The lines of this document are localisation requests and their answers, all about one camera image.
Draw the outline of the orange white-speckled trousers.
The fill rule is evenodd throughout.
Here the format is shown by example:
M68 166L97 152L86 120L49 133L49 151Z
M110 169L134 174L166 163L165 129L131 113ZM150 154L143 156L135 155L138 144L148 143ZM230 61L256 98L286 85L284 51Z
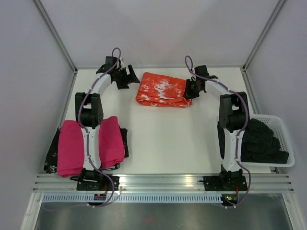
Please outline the orange white-speckled trousers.
M186 80L145 72L136 95L136 102L144 106L185 108L192 105L184 97Z

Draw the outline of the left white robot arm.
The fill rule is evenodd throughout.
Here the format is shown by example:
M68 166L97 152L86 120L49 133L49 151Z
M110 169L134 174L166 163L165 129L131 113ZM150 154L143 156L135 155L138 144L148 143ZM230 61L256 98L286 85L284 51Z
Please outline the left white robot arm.
M95 80L87 92L75 94L75 116L81 126L84 142L84 163L82 173L92 175L88 178L88 185L94 190L104 186L104 178L100 168L98 136L104 119L101 95L113 83L119 90L128 89L131 83L140 83L132 65L124 65L123 58L107 56L96 72Z

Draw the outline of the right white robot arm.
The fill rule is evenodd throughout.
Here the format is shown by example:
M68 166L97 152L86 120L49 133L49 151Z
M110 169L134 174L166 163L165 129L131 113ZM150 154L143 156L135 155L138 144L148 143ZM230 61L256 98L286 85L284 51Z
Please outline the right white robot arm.
M185 99L194 99L200 92L206 92L219 100L217 126L224 132L224 146L221 148L224 158L218 182L221 188L229 190L236 184L235 176L242 175L241 146L249 121L247 95L231 90L218 77L210 75L205 65L188 70L192 77L186 80Z

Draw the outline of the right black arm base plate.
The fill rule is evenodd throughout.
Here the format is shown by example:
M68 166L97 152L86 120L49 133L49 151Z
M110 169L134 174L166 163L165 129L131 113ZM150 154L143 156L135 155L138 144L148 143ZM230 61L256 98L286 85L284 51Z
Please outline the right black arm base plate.
M245 176L235 179L221 179L220 176L204 176L202 178L205 191L247 191Z

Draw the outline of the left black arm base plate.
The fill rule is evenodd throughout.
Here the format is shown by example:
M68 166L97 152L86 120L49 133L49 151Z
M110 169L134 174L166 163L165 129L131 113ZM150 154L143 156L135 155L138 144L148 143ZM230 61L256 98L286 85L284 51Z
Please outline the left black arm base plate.
M80 181L77 182L77 191L112 191L112 183L111 181L106 178L105 176L102 176L102 179L100 179L99 182L94 181Z

